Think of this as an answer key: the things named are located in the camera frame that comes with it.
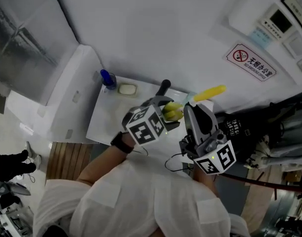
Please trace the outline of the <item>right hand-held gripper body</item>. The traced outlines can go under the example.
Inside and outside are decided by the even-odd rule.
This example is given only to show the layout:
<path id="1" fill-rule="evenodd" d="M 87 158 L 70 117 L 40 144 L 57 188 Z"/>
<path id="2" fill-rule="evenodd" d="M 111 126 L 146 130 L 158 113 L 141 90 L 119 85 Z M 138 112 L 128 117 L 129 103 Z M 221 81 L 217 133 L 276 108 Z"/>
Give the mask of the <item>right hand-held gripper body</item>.
<path id="1" fill-rule="evenodd" d="M 236 162 L 232 143 L 220 129 L 200 145 L 192 142 L 190 136 L 179 145 L 182 155 L 187 155 L 207 175 L 222 174 Z"/>

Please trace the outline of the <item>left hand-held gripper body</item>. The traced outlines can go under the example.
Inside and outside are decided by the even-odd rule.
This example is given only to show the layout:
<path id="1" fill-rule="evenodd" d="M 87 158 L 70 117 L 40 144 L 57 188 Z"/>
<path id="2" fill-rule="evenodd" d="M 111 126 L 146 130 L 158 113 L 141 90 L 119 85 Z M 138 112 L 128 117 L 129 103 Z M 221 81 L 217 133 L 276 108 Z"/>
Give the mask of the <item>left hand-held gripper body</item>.
<path id="1" fill-rule="evenodd" d="M 154 108 L 147 101 L 129 109 L 122 119 L 122 126 L 139 146 L 157 142 L 166 136 L 162 107 Z"/>

